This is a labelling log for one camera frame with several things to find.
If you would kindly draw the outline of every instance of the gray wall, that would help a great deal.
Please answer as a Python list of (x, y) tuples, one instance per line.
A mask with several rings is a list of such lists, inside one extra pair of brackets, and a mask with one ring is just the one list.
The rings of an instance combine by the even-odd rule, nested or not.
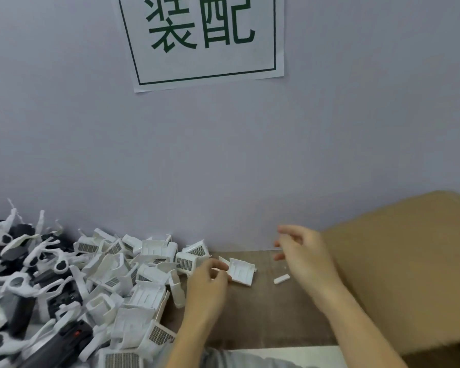
[(0, 0), (0, 215), (251, 250), (460, 191), (460, 0), (286, 0), (285, 57), (135, 95), (110, 0)]

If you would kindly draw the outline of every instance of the paper sign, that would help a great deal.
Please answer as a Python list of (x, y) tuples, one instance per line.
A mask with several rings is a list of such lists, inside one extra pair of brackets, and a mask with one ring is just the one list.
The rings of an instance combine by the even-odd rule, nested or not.
[(113, 0), (135, 92), (284, 75), (284, 0)]

